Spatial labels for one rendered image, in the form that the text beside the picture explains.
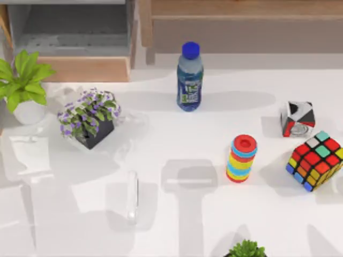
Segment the blue bottle with blue cap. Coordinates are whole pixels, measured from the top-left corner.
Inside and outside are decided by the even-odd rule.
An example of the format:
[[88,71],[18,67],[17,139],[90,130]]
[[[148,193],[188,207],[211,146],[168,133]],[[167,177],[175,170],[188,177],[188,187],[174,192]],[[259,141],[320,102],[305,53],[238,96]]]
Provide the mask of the blue bottle with blue cap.
[[184,111],[196,110],[202,101],[204,67],[200,45],[193,41],[182,45],[177,64],[177,105]]

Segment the stack of coloured rings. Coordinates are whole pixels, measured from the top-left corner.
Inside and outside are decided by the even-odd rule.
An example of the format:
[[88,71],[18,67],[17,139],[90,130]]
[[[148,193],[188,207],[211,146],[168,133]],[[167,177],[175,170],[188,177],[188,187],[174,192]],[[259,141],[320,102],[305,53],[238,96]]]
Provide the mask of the stack of coloured rings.
[[251,166],[257,152],[257,141],[248,134],[236,136],[231,144],[226,167],[227,177],[242,183],[249,178]]

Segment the purple flower plant black pot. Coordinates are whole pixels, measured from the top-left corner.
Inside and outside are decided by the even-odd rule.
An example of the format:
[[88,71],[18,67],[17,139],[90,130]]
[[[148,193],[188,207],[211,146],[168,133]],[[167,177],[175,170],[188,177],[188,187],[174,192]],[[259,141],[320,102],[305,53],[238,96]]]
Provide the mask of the purple flower plant black pot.
[[74,138],[87,149],[93,149],[115,129],[115,120],[121,114],[114,93],[91,88],[58,112],[60,132],[65,138]]

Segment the pale wooden drawer front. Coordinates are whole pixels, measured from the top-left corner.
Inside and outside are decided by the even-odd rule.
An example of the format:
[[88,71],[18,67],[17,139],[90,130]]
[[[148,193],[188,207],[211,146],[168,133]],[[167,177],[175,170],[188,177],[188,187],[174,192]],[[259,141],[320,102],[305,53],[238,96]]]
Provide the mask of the pale wooden drawer front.
[[94,56],[42,56],[39,63],[56,71],[46,82],[128,82],[130,58]]

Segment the black white red cube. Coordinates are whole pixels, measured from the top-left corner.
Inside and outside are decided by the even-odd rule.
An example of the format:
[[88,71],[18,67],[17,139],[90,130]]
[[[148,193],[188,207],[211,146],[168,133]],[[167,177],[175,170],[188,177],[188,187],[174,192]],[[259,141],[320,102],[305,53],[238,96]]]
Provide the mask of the black white red cube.
[[316,125],[311,102],[287,101],[280,114],[283,137],[306,137]]

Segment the wooden open shelf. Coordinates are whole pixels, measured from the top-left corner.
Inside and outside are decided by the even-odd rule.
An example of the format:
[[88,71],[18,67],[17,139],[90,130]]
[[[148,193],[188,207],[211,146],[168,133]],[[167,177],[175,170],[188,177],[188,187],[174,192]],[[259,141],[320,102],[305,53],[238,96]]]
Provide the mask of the wooden open shelf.
[[141,44],[154,58],[158,21],[343,19],[343,0],[136,0]]

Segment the grey pierced drawer inside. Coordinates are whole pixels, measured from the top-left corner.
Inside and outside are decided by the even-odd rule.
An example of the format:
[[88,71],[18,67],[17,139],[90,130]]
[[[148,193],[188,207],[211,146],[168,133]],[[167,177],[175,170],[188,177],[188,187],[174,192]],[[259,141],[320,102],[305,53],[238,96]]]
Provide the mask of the grey pierced drawer inside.
[[128,56],[133,0],[7,0],[14,53]]

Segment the small green plant dark pot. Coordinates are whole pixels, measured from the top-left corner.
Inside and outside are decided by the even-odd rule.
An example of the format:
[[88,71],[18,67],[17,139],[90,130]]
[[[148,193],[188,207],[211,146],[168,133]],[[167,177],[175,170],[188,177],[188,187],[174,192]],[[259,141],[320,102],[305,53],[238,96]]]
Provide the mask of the small green plant dark pot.
[[259,247],[256,241],[243,240],[236,243],[224,257],[267,257],[264,247]]

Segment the multicoloured puzzle cube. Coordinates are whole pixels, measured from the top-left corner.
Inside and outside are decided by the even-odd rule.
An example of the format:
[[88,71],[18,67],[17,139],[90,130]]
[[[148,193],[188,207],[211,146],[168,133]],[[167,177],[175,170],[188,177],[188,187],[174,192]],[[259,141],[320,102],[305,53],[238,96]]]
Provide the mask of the multicoloured puzzle cube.
[[306,191],[312,192],[343,168],[343,147],[324,131],[297,146],[286,165],[286,171]]

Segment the green plant in white pot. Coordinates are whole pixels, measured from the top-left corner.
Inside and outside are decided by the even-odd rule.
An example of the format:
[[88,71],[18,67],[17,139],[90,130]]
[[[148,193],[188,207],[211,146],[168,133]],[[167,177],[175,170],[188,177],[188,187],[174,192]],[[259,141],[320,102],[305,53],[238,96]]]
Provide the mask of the green plant in white pot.
[[50,64],[38,63],[39,53],[22,50],[14,62],[0,59],[0,100],[23,125],[33,125],[46,115],[47,93],[43,80],[56,73]]

